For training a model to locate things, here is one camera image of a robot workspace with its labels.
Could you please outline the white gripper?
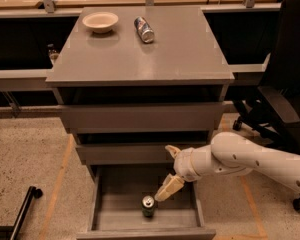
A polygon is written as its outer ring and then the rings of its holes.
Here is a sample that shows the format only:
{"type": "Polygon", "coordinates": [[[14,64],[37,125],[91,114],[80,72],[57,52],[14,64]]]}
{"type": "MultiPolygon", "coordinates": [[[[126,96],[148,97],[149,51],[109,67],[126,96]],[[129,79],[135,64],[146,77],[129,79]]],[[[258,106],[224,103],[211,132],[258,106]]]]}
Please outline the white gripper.
{"type": "Polygon", "coordinates": [[[193,148],[180,150],[178,147],[166,145],[165,149],[174,159],[174,171],[177,175],[167,175],[162,186],[154,196],[154,199],[157,202],[165,201],[170,196],[174,195],[183,188],[185,181],[194,182],[201,178],[192,165],[193,148]]]}

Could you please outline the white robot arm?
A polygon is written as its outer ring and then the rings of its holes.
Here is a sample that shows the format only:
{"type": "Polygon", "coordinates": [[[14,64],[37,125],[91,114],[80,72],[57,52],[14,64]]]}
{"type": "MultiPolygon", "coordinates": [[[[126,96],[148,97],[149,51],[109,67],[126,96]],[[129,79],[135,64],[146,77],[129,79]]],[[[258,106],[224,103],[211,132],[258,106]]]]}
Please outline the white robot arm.
{"type": "Polygon", "coordinates": [[[165,149],[174,159],[175,175],[163,181],[154,197],[158,202],[204,175],[246,175],[252,170],[300,194],[300,155],[260,146],[236,133],[218,133],[209,145],[199,148],[167,145],[165,149]]]}

